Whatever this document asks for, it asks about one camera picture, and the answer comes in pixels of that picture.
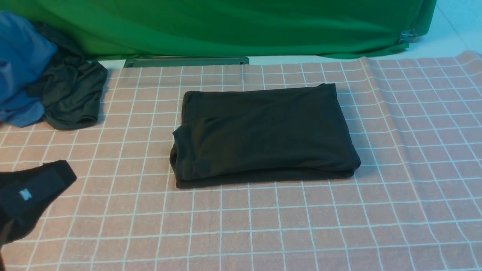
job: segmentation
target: folded clothing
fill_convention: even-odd
[[[173,135],[178,188],[348,178],[361,164],[335,84],[190,91]]]
[[[47,207],[76,180],[64,160],[22,171],[0,172],[0,230],[13,223],[6,243],[32,232]]]

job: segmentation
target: folded black shirt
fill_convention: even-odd
[[[178,188],[348,178],[361,164],[335,84],[190,91],[173,135]]]

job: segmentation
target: pile of clothes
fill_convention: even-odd
[[[93,126],[106,80],[107,70],[60,31],[0,12],[0,123]]]

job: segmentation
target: grid pattern cloth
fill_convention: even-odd
[[[362,166],[348,180],[177,190],[186,91],[335,82]],[[102,121],[0,126],[0,171],[66,159],[78,181],[9,271],[482,270],[482,57],[111,71]]]

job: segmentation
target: white label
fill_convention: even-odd
[[[27,201],[32,198],[32,194],[30,194],[30,191],[28,191],[28,189],[21,190],[20,196],[24,198],[24,201]]]

